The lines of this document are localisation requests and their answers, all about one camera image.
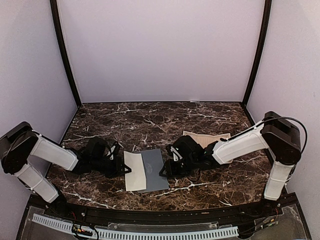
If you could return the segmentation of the grey paper envelope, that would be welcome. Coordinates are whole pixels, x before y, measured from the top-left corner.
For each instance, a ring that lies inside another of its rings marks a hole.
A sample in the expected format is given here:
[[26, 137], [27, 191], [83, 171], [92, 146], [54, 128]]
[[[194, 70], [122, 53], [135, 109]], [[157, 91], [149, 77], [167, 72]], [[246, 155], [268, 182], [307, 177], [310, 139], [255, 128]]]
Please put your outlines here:
[[164, 165], [160, 149], [143, 150], [140, 152], [143, 160], [146, 176], [146, 189], [139, 190], [139, 193], [150, 193], [167, 190], [169, 188], [168, 179], [160, 176], [160, 171]]

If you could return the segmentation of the beige lined letter paper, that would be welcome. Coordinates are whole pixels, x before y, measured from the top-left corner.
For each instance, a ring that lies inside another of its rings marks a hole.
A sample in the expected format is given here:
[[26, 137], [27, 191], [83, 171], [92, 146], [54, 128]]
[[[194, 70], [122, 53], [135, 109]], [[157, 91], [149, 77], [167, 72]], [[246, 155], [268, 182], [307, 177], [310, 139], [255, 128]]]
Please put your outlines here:
[[146, 190], [147, 179], [142, 154], [124, 151], [124, 163], [131, 169], [130, 173], [124, 175], [125, 190], [127, 192]]

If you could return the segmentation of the beige letter sheet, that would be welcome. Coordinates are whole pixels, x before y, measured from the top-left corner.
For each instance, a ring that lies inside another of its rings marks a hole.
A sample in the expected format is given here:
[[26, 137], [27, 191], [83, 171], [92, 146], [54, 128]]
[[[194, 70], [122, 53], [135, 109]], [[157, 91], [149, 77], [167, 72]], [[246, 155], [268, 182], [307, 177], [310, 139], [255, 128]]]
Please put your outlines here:
[[183, 144], [182, 155], [183, 159], [188, 164], [196, 166], [205, 165], [224, 165], [230, 164], [233, 160], [227, 160], [226, 162], [217, 161], [213, 157], [214, 147], [217, 146], [218, 142], [227, 140], [231, 135], [229, 133], [220, 135], [207, 135], [207, 134], [196, 134], [193, 132], [184, 131], [181, 136], [181, 142]]

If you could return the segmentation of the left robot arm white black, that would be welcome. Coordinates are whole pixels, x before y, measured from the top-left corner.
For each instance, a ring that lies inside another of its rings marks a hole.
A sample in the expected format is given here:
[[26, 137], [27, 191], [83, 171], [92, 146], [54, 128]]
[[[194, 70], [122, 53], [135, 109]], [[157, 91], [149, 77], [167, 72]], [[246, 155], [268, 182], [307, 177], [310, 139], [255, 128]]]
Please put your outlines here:
[[18, 178], [39, 195], [60, 218], [67, 218], [70, 206], [63, 193], [33, 164], [39, 159], [76, 175], [96, 171], [112, 179], [131, 173], [132, 169], [119, 156], [120, 144], [108, 142], [99, 136], [91, 138], [80, 148], [65, 147], [35, 131], [23, 121], [0, 138], [0, 163], [3, 172]]

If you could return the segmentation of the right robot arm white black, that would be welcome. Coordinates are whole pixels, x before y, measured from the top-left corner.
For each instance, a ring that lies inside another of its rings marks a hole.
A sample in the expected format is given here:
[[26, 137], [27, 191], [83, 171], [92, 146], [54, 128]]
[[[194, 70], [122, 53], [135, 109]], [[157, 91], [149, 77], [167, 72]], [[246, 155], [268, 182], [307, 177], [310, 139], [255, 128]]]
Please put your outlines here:
[[282, 190], [294, 172], [307, 146], [301, 142], [296, 124], [299, 120], [269, 111], [250, 128], [229, 138], [221, 138], [202, 147], [191, 136], [183, 135], [166, 147], [171, 157], [159, 175], [166, 178], [188, 177], [193, 170], [211, 170], [229, 165], [234, 159], [260, 151], [270, 150], [274, 160], [264, 187], [263, 200], [255, 205], [255, 213], [266, 217], [275, 208]]

